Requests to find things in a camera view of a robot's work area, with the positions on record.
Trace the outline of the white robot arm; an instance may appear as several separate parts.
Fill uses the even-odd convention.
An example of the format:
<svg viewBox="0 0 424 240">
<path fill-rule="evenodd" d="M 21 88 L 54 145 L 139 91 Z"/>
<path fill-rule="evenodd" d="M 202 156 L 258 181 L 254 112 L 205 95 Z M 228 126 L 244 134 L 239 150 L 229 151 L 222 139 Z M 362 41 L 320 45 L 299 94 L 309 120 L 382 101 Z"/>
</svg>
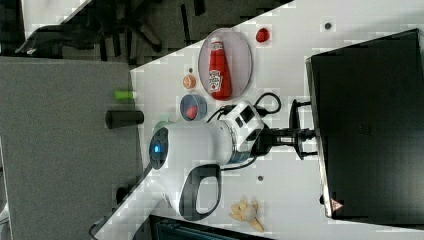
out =
<svg viewBox="0 0 424 240">
<path fill-rule="evenodd" d="M 302 143 L 316 133 L 297 123 L 288 128 L 268 128 L 263 108 L 248 101 L 231 107 L 213 122 L 177 122 L 156 130 L 147 156 L 151 170 L 105 219 L 94 240 L 132 240 L 160 201 L 167 201 L 188 221 L 199 221 L 212 212 L 200 212 L 197 196 L 206 178 L 221 180 L 221 173 L 237 163 L 248 165 L 274 146 L 290 146 L 299 157 L 307 155 Z"/>
</svg>

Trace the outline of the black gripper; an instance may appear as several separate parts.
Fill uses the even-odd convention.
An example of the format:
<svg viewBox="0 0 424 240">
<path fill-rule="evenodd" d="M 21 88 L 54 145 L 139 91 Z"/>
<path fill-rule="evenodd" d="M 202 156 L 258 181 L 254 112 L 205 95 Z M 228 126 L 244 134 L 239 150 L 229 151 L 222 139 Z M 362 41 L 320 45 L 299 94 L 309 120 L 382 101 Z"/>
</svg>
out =
<svg viewBox="0 0 424 240">
<path fill-rule="evenodd" d="M 286 128 L 283 133 L 282 128 L 269 128 L 267 125 L 264 125 L 264 128 L 261 131 L 254 130 L 247 137 L 247 141 L 253 144 L 250 156 L 260 157 L 267 155 L 273 146 L 280 146 L 278 137 L 281 137 L 282 134 L 286 137 L 300 138 L 301 140 L 310 140 L 315 137 L 315 131 L 310 130 L 309 128 Z M 296 139 L 284 140 L 281 144 L 293 147 L 295 150 L 303 149 L 303 142 L 298 142 Z"/>
</svg>

